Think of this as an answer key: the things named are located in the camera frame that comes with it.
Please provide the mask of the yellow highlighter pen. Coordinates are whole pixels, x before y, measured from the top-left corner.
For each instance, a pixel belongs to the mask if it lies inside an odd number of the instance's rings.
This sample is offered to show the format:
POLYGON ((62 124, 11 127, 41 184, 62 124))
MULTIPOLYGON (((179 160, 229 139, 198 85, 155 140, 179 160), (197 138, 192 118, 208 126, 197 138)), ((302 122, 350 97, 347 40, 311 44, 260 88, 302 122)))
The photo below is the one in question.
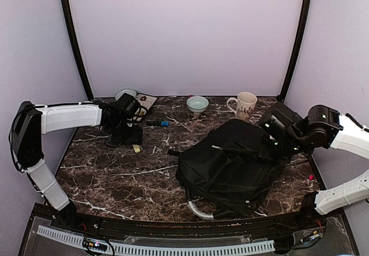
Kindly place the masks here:
POLYGON ((132 145, 132 147, 135 153, 140 153, 142 151, 142 148, 140 145, 132 145))

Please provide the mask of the blue capped black marker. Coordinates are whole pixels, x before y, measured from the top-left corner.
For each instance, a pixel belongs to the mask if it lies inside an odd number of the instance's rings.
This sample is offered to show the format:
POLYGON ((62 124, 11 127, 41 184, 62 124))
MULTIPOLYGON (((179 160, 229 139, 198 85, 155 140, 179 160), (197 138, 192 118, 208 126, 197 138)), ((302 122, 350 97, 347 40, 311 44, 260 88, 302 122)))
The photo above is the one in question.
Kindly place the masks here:
POLYGON ((146 125, 147 126, 161 126, 161 127, 167 127, 169 126, 169 122, 168 121, 147 121, 146 125))

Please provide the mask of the black student backpack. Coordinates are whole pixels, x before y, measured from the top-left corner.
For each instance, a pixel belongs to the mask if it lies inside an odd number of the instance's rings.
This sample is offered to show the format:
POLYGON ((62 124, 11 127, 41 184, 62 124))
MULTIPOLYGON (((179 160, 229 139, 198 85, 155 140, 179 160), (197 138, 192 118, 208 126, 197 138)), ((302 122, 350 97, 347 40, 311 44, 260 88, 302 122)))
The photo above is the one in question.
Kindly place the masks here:
POLYGON ((183 152, 170 149, 168 154, 178 158, 176 179, 192 213, 203 220, 254 213, 285 168, 262 153, 269 143, 260 127, 231 119, 183 152))

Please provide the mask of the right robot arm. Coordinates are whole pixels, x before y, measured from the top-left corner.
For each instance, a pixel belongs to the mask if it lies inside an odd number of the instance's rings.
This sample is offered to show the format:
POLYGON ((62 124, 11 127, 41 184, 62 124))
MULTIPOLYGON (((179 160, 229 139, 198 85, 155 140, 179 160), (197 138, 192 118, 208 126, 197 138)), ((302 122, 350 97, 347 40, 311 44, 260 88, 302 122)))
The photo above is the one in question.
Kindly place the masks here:
MULTIPOLYGON (((266 110, 258 124, 269 135, 261 142, 261 154, 273 160, 288 160, 316 148, 343 150, 368 158, 368 127, 351 114, 343 115, 324 105, 313 106, 302 118, 278 102, 266 110)), ((294 224, 307 229, 317 216, 362 200, 368 200, 367 171, 337 187, 305 195, 294 224)))

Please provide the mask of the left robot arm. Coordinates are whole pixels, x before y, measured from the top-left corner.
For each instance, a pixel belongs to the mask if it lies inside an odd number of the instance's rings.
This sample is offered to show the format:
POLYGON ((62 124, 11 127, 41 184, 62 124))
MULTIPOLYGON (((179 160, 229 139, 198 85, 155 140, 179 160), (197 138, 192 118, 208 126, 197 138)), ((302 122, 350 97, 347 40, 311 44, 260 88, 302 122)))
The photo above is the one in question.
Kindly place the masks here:
POLYGON ((43 137, 80 127, 104 127, 108 144, 117 147, 137 144, 142 131, 136 124, 148 113, 134 96, 124 93, 118 100, 90 100, 75 103, 21 103, 9 130, 8 142, 14 167, 25 173, 36 190, 59 213, 58 220, 69 231, 81 226, 81 217, 46 163, 43 137))

